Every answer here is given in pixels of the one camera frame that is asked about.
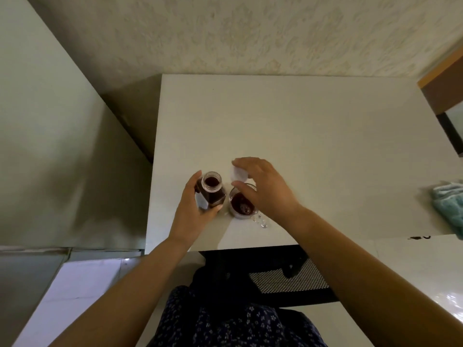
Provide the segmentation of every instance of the white tile floor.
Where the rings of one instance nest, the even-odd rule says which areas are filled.
[[[419,240],[363,240],[357,243],[463,321],[463,242],[454,235]],[[66,263],[14,347],[45,347],[50,344],[138,260]],[[188,285],[194,271],[203,263],[203,258],[196,252],[188,253],[182,260],[137,347],[146,346],[154,335],[170,290],[178,285]],[[339,302],[293,309],[304,312],[314,322],[330,347],[372,346]]]

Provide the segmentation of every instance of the blue towel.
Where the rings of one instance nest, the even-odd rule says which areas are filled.
[[[463,240],[463,184],[450,183],[431,191],[432,205],[448,221],[460,240]]]

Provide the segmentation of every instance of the left hand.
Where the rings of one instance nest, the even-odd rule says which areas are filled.
[[[205,225],[217,215],[223,206],[221,204],[205,212],[200,211],[194,199],[194,185],[200,176],[201,170],[198,170],[185,185],[168,237],[181,242],[188,248],[193,245]]]

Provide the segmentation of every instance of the bottle neck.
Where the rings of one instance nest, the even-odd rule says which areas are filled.
[[[222,188],[222,177],[217,172],[207,172],[201,180],[201,186],[207,192],[217,192]]]

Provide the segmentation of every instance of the hand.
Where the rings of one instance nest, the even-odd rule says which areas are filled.
[[[241,181],[233,181],[231,184],[258,210],[282,227],[287,225],[295,213],[304,209],[270,162],[256,157],[244,157],[236,158],[231,163],[248,172],[249,178],[256,182],[257,191]]]
[[[188,248],[196,241],[205,225],[222,209],[221,204],[205,212],[199,210],[194,199],[194,185],[200,176],[201,170],[198,170],[185,185],[168,237],[181,242]]]

